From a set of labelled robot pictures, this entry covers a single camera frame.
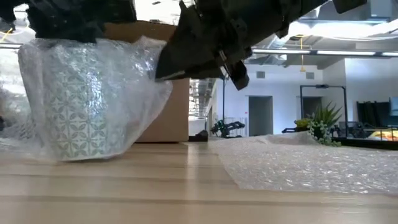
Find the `doorway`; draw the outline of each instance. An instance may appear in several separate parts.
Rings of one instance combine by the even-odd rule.
[[[274,133],[272,96],[249,96],[249,136]]]
[[[314,114],[318,107],[322,107],[321,96],[305,96],[303,97],[304,118],[309,118]],[[301,99],[297,97],[297,119],[301,119]]]

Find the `cable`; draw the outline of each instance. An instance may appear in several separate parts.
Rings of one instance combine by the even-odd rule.
[[[4,36],[1,38],[0,43],[6,39],[6,37],[10,34],[11,31],[12,31],[12,28],[10,28],[6,33],[3,33]]]

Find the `metal frame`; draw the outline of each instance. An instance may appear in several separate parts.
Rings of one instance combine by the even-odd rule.
[[[347,89],[346,89],[346,87],[345,86],[333,86],[333,85],[300,85],[301,119],[304,119],[304,99],[303,99],[303,89],[304,88],[317,88],[317,89],[342,88],[343,89],[346,138],[348,138],[348,110],[347,110]]]

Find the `bubble wrap sheet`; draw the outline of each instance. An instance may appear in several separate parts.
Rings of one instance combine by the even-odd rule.
[[[398,151],[326,147],[306,133],[209,142],[242,189],[398,194]]]
[[[59,161],[124,153],[171,94],[171,82],[153,80],[164,44],[142,38],[133,44],[35,39],[23,45],[19,65],[32,111],[27,125],[34,128],[19,148]]]

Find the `ceiling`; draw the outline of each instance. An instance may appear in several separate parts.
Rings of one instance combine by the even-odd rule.
[[[386,34],[372,35],[371,37],[388,37],[394,38],[389,40],[374,40],[369,41],[368,39],[344,39],[336,40],[332,39],[331,36],[335,36],[337,31],[332,29],[331,22],[338,21],[340,25],[337,27],[343,27],[343,24],[353,22],[355,24],[367,24],[372,29],[378,24],[387,24],[389,21],[396,22],[395,26],[398,29],[398,22],[395,21],[398,15],[398,1],[396,0],[368,0],[369,5],[364,6],[358,10],[354,10],[349,14],[343,14],[337,16],[333,12],[334,7],[330,7],[330,4],[326,4],[319,8],[317,16],[314,17],[314,13],[306,15],[305,17],[298,20],[304,24],[310,24],[310,27],[315,27],[319,23],[324,23],[326,31],[329,31],[327,35],[323,35],[321,31],[315,33],[307,33],[301,40],[286,40],[281,46],[286,49],[333,49],[333,50],[358,50],[358,49],[387,49],[389,51],[398,51],[398,36],[396,30],[389,30]],[[184,0],[186,5],[191,5],[193,0]],[[179,0],[134,0],[134,5],[137,11],[137,18],[144,21],[159,21],[168,24],[178,24],[179,19]],[[17,16],[17,32],[15,34],[7,36],[4,40],[9,43],[26,43],[34,38],[34,31],[27,27],[25,8],[19,7],[15,10]],[[358,31],[355,29],[346,29],[344,32],[340,32],[339,36],[351,37],[356,35]],[[295,35],[299,34],[302,30],[298,29]],[[274,36],[266,38],[255,47],[266,48],[273,46]],[[275,63],[275,60],[264,60],[269,55],[254,55],[247,60],[246,63]],[[290,65],[317,65],[319,69],[323,69],[329,66],[331,63],[341,59],[341,57],[330,57],[330,56],[305,56],[302,60],[300,55],[287,55],[282,61],[279,60],[278,65],[288,67]],[[192,80],[190,83],[190,115],[204,118],[206,116],[206,106],[210,100],[211,92],[213,89],[214,80]]]

